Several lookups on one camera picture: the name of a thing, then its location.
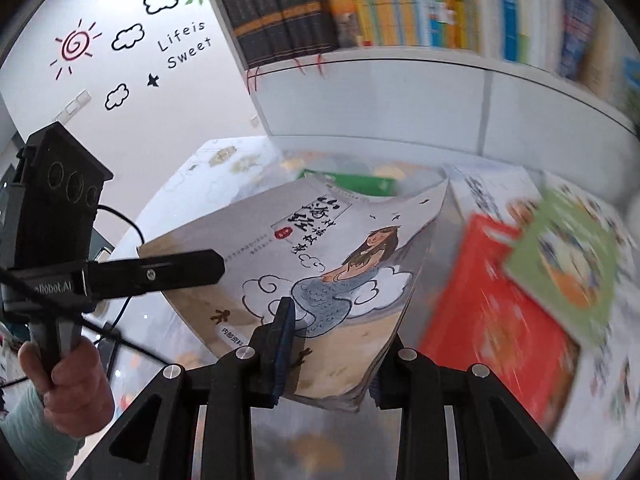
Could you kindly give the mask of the teal sleeve forearm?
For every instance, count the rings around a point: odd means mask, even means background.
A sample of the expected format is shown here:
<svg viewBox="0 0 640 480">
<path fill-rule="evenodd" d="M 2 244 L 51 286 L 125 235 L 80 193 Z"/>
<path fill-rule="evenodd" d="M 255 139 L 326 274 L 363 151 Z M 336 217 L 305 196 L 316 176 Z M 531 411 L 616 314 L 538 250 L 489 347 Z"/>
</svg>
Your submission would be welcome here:
<svg viewBox="0 0 640 480">
<path fill-rule="evenodd" d="M 31 479 L 65 479 L 85 438 L 62 434 L 44 417 L 34 386 L 22 394 L 1 422 L 2 434 Z"/>
</svg>

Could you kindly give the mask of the person's left hand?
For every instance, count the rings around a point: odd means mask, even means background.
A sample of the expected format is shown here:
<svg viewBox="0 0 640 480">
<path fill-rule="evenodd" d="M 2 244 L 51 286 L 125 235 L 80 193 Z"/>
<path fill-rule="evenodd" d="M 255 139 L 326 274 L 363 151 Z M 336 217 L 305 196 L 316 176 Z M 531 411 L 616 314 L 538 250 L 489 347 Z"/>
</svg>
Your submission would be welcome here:
<svg viewBox="0 0 640 480">
<path fill-rule="evenodd" d="M 51 373 L 44 370 L 38 347 L 26 342 L 18 352 L 25 376 L 43 404 L 47 422 L 73 438 L 90 437 L 104 429 L 115 411 L 110 384 L 98 350 L 84 336 Z"/>
</svg>

